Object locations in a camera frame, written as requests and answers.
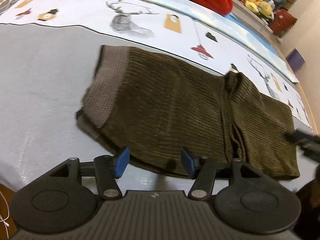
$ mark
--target deer illustration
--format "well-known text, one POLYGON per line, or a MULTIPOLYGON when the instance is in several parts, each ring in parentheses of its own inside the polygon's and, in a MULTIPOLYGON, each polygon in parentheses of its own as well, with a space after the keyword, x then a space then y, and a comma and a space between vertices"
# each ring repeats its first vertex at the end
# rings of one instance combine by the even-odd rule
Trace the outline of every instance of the deer illustration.
POLYGON ((141 15, 141 14, 158 14, 158 13, 153 13, 150 11, 149 8, 132 4, 135 6, 140 6, 146 9, 147 12, 142 12, 141 10, 138 12, 124 12, 122 9, 122 6, 119 6, 120 4, 132 4, 132 3, 127 3, 122 0, 118 0, 117 2, 111 2, 108 3, 106 2, 106 5, 114 10, 117 15, 113 17, 110 27, 118 33, 126 33, 131 36, 135 37, 140 37, 140 38, 148 38, 148 37, 153 37, 153 32, 151 30, 148 30, 146 28, 142 28, 138 25, 136 25, 134 22, 132 22, 131 18, 132 15, 141 15))
POLYGON ((304 108, 302 99, 301 99, 299 96, 297 96, 297 98, 298 98, 299 105, 302 107, 302 110, 303 110, 303 112, 304 112, 304 115, 306 116, 307 122, 308 122, 308 124, 311 126, 311 123, 310 123, 310 120, 309 120, 307 111, 306 111, 306 109, 304 108))
POLYGON ((267 87, 267 89, 268 89, 268 91, 269 91, 270 96, 271 96, 272 98, 280 101, 280 98, 279 98, 278 94, 277 94, 276 92, 274 92, 274 91, 271 89, 271 87, 269 86, 269 80, 270 80, 271 76, 270 76, 269 74, 267 74, 266 71, 265 71, 264 75, 262 75, 261 72, 258 70, 257 65, 260 65, 260 66, 263 68, 263 70, 264 70, 264 67, 263 67, 259 62, 257 62, 255 59, 251 58, 250 55, 247 56, 247 60, 248 60, 248 62, 250 63, 250 65, 251 65, 251 66, 259 73, 259 75, 263 78, 264 83, 266 84, 266 87, 267 87))

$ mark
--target wall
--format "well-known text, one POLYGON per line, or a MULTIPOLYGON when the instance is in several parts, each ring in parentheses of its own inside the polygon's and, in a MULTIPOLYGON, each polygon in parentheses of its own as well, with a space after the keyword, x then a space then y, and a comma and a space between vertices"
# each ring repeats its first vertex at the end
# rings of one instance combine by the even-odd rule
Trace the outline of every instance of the wall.
POLYGON ((320 0, 297 0, 289 13, 298 19, 282 38, 280 49, 287 56, 296 48, 305 64, 295 74, 308 99, 314 121, 320 127, 320 0))

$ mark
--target ribbed knit sweater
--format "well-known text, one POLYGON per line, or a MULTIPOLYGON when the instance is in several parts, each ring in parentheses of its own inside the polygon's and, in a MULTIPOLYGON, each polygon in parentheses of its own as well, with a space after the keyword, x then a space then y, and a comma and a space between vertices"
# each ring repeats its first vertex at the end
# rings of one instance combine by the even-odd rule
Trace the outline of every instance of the ribbed knit sweater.
POLYGON ((241 158, 277 178, 298 177, 289 107, 243 74, 207 73, 174 57, 104 45, 78 126, 106 149, 129 146, 132 164, 185 176, 180 151, 217 163, 241 158))

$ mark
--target wooden floor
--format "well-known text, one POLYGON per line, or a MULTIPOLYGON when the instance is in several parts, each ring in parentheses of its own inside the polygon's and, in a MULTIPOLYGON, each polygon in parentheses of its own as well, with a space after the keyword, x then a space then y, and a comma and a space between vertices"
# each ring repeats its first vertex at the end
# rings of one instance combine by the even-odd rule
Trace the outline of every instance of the wooden floor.
MULTIPOLYGON (((3 186, 2 184, 0 184, 0 190, 10 206, 11 198, 13 197, 14 192, 8 189, 7 187, 3 186)), ((0 196, 0 215, 3 218, 6 218, 8 216, 7 206, 1 196, 0 196)), ((10 225, 8 228, 8 233, 10 237, 17 231, 17 228, 11 217, 9 217, 9 219, 6 222, 10 225)), ((6 240, 6 239, 7 239, 7 233, 5 231, 4 224, 0 222, 0 240, 6 240)))

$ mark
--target bed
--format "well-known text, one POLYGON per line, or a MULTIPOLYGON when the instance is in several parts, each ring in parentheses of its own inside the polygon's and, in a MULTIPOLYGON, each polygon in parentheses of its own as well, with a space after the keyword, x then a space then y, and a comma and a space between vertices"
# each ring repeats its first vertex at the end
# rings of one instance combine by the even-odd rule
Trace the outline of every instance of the bed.
MULTIPOLYGON (((261 93, 290 106, 295 128, 312 131, 299 81, 234 15, 189 0, 5 0, 0 13, 0 183, 13 190, 69 157, 85 162, 106 154, 75 123, 102 44, 168 54, 213 75, 235 66, 261 93)), ((301 176, 280 182, 290 190, 309 182, 316 167, 300 150, 297 158, 301 176)), ((83 178, 96 192, 94 183, 83 178)), ((118 181, 123 192, 187 193, 192 183, 132 165, 118 181)), ((227 184, 219 181, 213 193, 227 184)))

